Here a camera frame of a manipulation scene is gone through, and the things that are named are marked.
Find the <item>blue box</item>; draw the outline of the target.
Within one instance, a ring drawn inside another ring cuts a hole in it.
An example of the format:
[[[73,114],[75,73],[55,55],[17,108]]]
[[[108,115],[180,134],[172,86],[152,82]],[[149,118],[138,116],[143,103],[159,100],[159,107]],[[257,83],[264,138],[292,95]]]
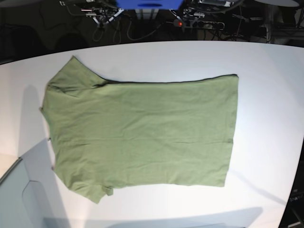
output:
[[[163,9],[177,10],[183,0],[117,0],[117,6],[125,10]]]

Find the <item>black power strip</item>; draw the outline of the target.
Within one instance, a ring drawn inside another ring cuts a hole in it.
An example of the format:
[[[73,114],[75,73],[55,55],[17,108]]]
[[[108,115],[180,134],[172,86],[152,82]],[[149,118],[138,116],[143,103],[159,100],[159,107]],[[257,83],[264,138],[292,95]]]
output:
[[[225,24],[223,22],[205,21],[205,20],[187,20],[182,21],[175,19],[173,25],[185,29],[207,29],[207,30],[223,30]]]

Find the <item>green T-shirt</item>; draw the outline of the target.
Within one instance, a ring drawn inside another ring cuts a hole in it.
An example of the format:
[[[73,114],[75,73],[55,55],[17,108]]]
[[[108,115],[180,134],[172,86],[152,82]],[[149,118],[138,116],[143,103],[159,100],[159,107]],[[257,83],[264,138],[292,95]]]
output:
[[[238,81],[118,82],[72,57],[47,83],[41,106],[55,174],[94,203],[140,185],[223,187]]]

